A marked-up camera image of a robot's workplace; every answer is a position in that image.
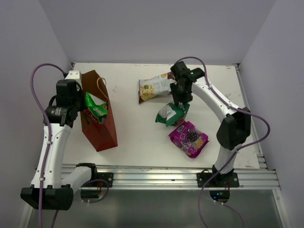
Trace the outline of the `dark green snack bag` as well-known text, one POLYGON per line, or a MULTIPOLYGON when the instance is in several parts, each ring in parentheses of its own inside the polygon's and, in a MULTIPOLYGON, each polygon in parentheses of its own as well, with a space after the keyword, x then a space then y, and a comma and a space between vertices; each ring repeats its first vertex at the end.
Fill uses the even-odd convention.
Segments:
POLYGON ((156 115, 155 122, 164 124, 166 127, 178 126, 182 124, 186 118, 190 104, 185 104, 186 109, 176 106, 174 102, 166 104, 156 115))

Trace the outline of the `green white chips bag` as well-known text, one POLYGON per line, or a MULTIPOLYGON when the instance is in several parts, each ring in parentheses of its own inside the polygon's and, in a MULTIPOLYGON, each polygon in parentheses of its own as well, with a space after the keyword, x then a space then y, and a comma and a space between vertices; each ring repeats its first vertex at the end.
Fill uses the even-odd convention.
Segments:
POLYGON ((108 114, 108 103, 106 101, 99 99, 89 92, 86 92, 85 105, 86 109, 84 112, 90 120, 99 124, 105 122, 108 114))

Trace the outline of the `red brown paper bag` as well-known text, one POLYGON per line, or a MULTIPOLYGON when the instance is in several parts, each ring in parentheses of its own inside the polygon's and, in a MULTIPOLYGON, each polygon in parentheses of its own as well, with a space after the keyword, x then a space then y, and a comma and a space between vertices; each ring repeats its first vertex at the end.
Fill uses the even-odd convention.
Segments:
POLYGON ((90 93, 105 101, 107 115, 99 121, 88 109, 81 112, 82 132, 97 152, 118 146, 113 111, 105 84, 105 79, 94 70, 82 74, 83 93, 90 93))

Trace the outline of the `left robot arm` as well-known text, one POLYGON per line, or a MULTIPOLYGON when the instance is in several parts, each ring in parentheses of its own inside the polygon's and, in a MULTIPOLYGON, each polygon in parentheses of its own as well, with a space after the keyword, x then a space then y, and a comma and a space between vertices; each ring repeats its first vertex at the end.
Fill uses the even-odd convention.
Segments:
POLYGON ((45 110, 44 140, 34 178, 20 193, 34 209, 68 210, 79 188, 84 184, 92 187, 99 180, 93 163, 79 163, 71 174, 61 177, 67 141, 85 103, 81 86, 73 79, 59 80, 56 92, 52 97, 56 105, 49 105, 45 110))

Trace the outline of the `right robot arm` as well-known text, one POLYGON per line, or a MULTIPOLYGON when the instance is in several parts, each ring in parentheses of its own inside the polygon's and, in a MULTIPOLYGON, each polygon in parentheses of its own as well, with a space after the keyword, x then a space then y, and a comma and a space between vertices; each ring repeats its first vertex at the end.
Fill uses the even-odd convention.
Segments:
POLYGON ((183 107, 196 95, 220 122, 216 134, 220 149, 212 166, 211 180, 214 185, 223 186, 234 173, 237 150, 251 134, 250 110, 247 107, 234 107, 234 104, 209 81, 206 70, 191 70, 182 60, 178 60, 171 67, 171 72, 175 79, 170 85, 174 104, 183 107))

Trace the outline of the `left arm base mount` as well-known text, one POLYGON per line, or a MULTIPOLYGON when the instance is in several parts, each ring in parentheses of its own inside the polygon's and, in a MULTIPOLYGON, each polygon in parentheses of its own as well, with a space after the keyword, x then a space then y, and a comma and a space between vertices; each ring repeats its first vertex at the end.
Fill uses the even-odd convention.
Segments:
POLYGON ((111 188, 113 186, 114 174, 112 172, 98 172, 96 175, 96 180, 98 181, 90 183, 91 187, 96 187, 98 190, 106 189, 107 184, 99 179, 106 181, 109 185, 109 188, 111 188))

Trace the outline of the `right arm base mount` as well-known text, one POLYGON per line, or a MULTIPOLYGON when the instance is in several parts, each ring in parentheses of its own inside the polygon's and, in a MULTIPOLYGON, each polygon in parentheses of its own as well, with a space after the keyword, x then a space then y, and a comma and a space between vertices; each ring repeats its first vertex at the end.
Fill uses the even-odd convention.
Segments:
MULTIPOLYGON (((205 182, 212 177, 213 173, 204 170, 202 172, 196 173, 197 185, 202 188, 205 182)), ((207 188, 238 188, 240 186, 238 175, 236 172, 231 174, 218 174, 215 178, 210 180, 206 187, 207 188)))

